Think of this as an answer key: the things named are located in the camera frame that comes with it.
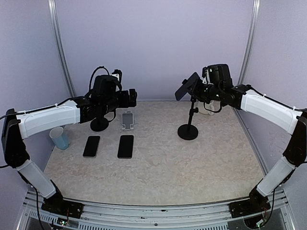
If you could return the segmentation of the blue phone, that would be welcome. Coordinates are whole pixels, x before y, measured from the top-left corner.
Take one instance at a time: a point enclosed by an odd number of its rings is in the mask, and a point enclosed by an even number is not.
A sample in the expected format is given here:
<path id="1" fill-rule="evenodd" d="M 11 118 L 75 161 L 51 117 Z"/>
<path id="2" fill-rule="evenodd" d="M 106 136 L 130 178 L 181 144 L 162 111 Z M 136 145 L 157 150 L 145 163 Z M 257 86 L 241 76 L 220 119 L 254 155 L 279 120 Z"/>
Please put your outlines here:
<path id="1" fill-rule="evenodd" d="M 180 101 L 186 93 L 192 91 L 199 78 L 198 73 L 194 72 L 188 79 L 184 79 L 182 85 L 175 92 L 175 99 Z"/>

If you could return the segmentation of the white wedge phone stand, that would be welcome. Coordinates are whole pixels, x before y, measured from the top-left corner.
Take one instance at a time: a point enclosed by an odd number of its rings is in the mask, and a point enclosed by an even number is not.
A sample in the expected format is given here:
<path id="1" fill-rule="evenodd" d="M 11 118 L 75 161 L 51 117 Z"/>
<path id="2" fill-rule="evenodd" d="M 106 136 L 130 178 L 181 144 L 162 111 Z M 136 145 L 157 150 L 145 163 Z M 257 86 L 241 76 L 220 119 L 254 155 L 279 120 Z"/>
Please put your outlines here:
<path id="1" fill-rule="evenodd" d="M 134 129 L 134 114 L 131 111 L 123 112 L 121 115 L 121 130 Z"/>

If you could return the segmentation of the black round-base phone stand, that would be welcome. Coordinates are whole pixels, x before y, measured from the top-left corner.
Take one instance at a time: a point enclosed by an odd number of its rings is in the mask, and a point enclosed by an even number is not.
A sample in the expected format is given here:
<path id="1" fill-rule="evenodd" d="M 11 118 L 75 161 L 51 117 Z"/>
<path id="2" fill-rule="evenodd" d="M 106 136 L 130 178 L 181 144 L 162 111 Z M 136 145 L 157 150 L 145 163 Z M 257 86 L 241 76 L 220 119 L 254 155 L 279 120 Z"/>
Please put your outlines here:
<path id="1" fill-rule="evenodd" d="M 90 123 L 90 128 L 94 132 L 101 132 L 107 129 L 109 126 L 109 121 L 102 117 L 102 118 L 95 118 L 93 121 Z"/>

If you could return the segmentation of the black tripod clamp stand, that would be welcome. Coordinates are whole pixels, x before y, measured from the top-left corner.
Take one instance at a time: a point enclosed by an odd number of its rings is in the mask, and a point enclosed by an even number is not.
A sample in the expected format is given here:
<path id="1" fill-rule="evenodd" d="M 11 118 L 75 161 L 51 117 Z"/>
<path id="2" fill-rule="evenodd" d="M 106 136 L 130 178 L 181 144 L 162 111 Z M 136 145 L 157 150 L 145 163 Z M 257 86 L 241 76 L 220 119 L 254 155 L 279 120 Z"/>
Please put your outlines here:
<path id="1" fill-rule="evenodd" d="M 186 88 L 184 87 L 187 83 L 188 80 L 184 79 L 182 82 L 182 86 L 175 92 L 175 98 L 177 101 L 179 101 L 187 93 L 185 91 Z M 189 110 L 188 123 L 181 125 L 177 130 L 178 136 L 184 140 L 194 140 L 199 133 L 198 129 L 191 124 L 194 113 L 199 112 L 198 108 L 194 107 L 196 99 L 193 96 L 191 96 L 190 101 L 191 101 L 191 108 Z"/>

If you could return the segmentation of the black phone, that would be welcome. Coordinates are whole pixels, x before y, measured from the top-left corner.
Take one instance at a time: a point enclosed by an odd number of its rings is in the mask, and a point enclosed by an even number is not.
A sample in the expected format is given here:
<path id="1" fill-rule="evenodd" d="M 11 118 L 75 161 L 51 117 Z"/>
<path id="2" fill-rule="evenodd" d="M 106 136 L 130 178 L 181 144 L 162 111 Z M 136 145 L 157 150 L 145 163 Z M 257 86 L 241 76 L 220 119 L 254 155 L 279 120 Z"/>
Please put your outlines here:
<path id="1" fill-rule="evenodd" d="M 133 135 L 122 135 L 119 140 L 118 146 L 118 158 L 119 159 L 131 159 L 133 153 Z"/>
<path id="2" fill-rule="evenodd" d="M 100 142 L 99 136 L 89 136 L 83 151 L 84 158 L 95 158 Z"/>

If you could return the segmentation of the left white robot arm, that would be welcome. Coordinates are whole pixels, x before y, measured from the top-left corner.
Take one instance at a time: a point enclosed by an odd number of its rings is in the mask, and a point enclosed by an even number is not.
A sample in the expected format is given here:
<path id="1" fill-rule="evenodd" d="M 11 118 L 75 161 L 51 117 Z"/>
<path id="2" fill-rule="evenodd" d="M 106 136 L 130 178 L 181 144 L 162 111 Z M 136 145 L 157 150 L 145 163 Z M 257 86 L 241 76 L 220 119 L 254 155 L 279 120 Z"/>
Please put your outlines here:
<path id="1" fill-rule="evenodd" d="M 32 162 L 26 151 L 24 139 L 56 127 L 90 122 L 92 131 L 100 132 L 108 127 L 108 113 L 118 108 L 135 107 L 135 89 L 124 91 L 121 75 L 100 75 L 95 78 L 94 87 L 85 96 L 66 99 L 51 106 L 30 111 L 16 112 L 9 109 L 4 120 L 1 142 L 6 164 L 41 194 L 48 205 L 57 213 L 67 209 L 67 202 L 56 185 Z"/>

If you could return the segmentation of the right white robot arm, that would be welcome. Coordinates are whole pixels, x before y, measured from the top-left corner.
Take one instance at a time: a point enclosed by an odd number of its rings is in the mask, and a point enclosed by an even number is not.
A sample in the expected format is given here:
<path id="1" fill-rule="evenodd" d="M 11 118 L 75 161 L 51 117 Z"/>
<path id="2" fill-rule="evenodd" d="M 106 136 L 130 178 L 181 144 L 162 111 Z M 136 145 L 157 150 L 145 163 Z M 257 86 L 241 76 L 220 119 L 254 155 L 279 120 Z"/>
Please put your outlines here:
<path id="1" fill-rule="evenodd" d="M 204 67 L 202 75 L 194 72 L 183 80 L 182 89 L 199 102 L 218 101 L 264 118 L 291 135 L 280 160 L 251 190 L 245 202 L 248 212 L 255 213 L 268 202 L 267 196 L 291 177 L 307 158 L 307 111 L 290 107 L 255 90 L 251 85 L 233 85 L 227 64 Z"/>

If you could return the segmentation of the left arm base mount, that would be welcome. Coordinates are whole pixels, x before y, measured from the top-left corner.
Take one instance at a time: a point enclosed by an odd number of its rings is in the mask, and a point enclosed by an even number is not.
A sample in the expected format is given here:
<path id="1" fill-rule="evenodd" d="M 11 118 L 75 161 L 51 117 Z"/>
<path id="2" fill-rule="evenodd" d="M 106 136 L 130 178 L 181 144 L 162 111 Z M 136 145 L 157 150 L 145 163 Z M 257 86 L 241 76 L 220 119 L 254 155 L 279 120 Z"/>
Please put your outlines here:
<path id="1" fill-rule="evenodd" d="M 41 206 L 44 211 L 76 219 L 81 218 L 83 207 L 82 203 L 65 199 L 45 199 Z"/>

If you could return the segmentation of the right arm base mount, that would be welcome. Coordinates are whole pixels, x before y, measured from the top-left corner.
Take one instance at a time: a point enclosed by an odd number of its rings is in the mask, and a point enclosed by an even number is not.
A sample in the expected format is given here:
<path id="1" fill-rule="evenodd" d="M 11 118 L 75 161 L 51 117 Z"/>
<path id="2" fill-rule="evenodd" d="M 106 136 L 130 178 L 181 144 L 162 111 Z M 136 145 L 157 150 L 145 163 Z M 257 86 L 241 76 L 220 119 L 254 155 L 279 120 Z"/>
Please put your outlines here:
<path id="1" fill-rule="evenodd" d="M 252 203 L 250 199 L 231 202 L 229 204 L 229 209 L 232 218 L 238 218 L 238 217 L 260 213 L 270 208 L 271 205 L 268 201 L 264 201 L 261 204 L 257 204 L 257 203 Z"/>

